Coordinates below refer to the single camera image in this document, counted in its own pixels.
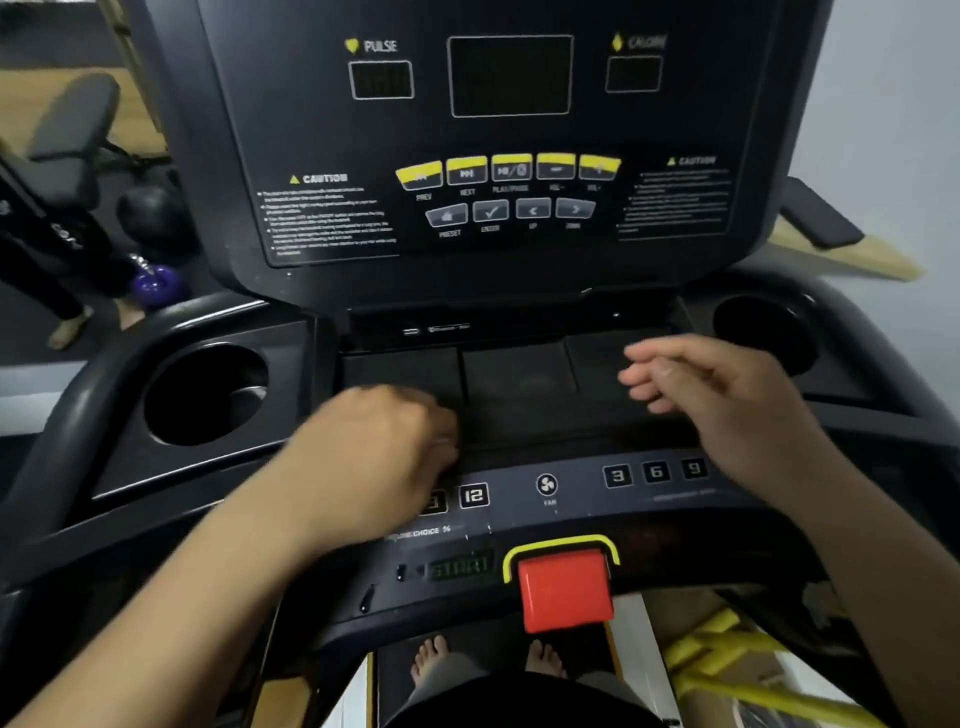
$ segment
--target fan icon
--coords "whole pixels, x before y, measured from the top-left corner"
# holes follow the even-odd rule
[[[537,492],[542,496],[552,496],[557,492],[557,478],[550,473],[544,473],[537,477]]]

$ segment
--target hand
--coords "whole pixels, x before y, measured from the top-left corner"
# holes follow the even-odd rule
[[[788,515],[807,486],[855,472],[769,353],[693,334],[624,353],[634,363],[618,378],[631,398],[684,412],[728,477]]]
[[[413,519],[459,456],[457,442],[457,416],[430,395],[348,389],[228,500],[256,509],[313,560]]]

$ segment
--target caution label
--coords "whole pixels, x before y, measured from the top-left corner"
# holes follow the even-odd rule
[[[293,175],[297,189],[256,193],[265,248],[273,263],[391,255],[394,230],[363,187],[336,184],[346,174]],[[305,187],[307,184],[324,186]]]

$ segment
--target prev button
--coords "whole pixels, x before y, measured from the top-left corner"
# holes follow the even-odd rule
[[[437,207],[426,211],[426,219],[431,228],[445,228],[448,225],[467,224],[467,203]]]
[[[400,180],[403,189],[408,192],[440,187],[444,184],[444,163],[428,161],[425,164],[403,167],[403,169],[396,170],[396,178]]]

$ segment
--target bare foot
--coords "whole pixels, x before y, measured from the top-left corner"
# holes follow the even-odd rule
[[[540,672],[554,677],[566,677],[564,663],[560,655],[549,644],[544,647],[540,640],[530,643],[530,652],[527,653],[527,672]]]
[[[138,303],[129,298],[113,299],[113,302],[116,303],[117,313],[120,314],[121,331],[126,331],[147,315]]]
[[[57,328],[54,329],[54,332],[50,334],[50,338],[47,339],[47,346],[51,349],[56,349],[58,352],[66,349],[80,336],[80,332],[84,329],[84,324],[86,324],[92,315],[93,309],[85,305],[84,312],[80,314],[80,316],[61,321]]]
[[[448,654],[450,654],[450,648],[446,646],[443,635],[437,635],[432,640],[423,643],[420,646],[420,652],[414,658],[414,663],[410,666],[410,674],[414,678],[414,685],[423,682],[430,670],[443,662],[444,657]]]

